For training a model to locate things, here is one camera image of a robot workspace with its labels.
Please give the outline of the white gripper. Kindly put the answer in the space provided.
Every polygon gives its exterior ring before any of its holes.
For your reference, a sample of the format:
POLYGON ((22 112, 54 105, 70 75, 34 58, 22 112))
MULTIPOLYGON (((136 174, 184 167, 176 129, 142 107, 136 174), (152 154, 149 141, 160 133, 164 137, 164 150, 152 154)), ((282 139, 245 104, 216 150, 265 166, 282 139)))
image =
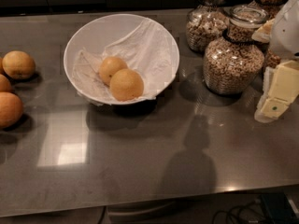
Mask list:
MULTIPOLYGON (((288 0, 276 15, 258 28, 251 38, 269 43, 281 59, 299 59, 299 0, 288 0)), ((299 62, 287 61, 263 74, 263 95, 254 118, 261 123, 279 119, 299 95, 299 62)))

